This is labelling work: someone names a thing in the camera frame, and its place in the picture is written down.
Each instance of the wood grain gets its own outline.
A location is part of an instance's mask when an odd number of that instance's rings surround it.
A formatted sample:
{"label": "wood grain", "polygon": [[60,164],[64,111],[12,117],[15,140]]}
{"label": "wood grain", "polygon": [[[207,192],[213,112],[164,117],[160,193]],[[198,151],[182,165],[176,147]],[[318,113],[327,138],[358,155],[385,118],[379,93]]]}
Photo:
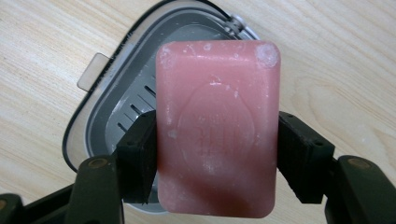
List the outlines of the wood grain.
{"label": "wood grain", "polygon": [[[109,56],[155,0],[0,1],[0,193],[30,203],[74,181],[61,147],[92,56]],[[396,2],[213,1],[282,53],[281,109],[323,134],[336,156],[376,162],[396,184]],[[263,219],[152,216],[127,223],[325,223],[282,175]]]}

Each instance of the gray plastic soap dish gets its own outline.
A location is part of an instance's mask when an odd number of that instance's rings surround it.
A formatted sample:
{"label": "gray plastic soap dish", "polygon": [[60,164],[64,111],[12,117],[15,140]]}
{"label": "gray plastic soap dish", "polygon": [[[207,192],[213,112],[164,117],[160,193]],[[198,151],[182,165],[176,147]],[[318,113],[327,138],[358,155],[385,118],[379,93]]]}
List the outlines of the gray plastic soap dish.
{"label": "gray plastic soap dish", "polygon": [[[64,134],[64,159],[71,169],[89,157],[109,155],[140,114],[155,109],[155,55],[172,41],[258,39],[235,15],[207,1],[161,1],[146,12],[107,58],[96,54],[78,82],[87,91]],[[147,213],[165,212],[157,180]]]}

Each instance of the wooden table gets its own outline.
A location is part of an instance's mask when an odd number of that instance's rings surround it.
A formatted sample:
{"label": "wooden table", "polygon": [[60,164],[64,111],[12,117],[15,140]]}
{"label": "wooden table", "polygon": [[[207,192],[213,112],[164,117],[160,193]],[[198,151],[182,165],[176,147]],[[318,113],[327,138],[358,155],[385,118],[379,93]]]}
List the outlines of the wooden table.
{"label": "wooden table", "polygon": [[[156,0],[0,2],[0,193],[35,201],[74,181],[64,130],[85,92],[76,83],[96,52],[107,56]],[[374,161],[396,184],[396,2],[213,1],[240,15],[282,53],[281,110],[336,145]],[[282,175],[263,219],[151,216],[127,223],[325,223]]]}

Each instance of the soap dish tab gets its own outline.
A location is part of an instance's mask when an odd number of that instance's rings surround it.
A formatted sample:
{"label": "soap dish tab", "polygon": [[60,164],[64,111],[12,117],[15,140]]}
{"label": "soap dish tab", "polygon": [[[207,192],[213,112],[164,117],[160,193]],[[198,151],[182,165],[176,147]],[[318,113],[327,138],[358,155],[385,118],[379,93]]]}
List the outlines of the soap dish tab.
{"label": "soap dish tab", "polygon": [[[86,159],[110,155],[141,114],[156,109],[155,56],[173,41],[259,39],[245,22],[208,1],[161,1],[132,26],[113,55],[96,54],[78,82],[87,91],[63,141],[64,159],[77,170]],[[158,203],[157,180],[148,204],[132,207],[151,214]]]}

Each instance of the soap bar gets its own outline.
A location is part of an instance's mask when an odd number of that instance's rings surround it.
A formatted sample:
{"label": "soap bar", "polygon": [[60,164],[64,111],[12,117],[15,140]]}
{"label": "soap bar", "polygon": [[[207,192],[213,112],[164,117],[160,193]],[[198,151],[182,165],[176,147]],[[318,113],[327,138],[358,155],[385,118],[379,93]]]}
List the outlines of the soap bar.
{"label": "soap bar", "polygon": [[256,40],[172,42],[156,58],[160,204],[265,217],[275,204],[280,54]]}

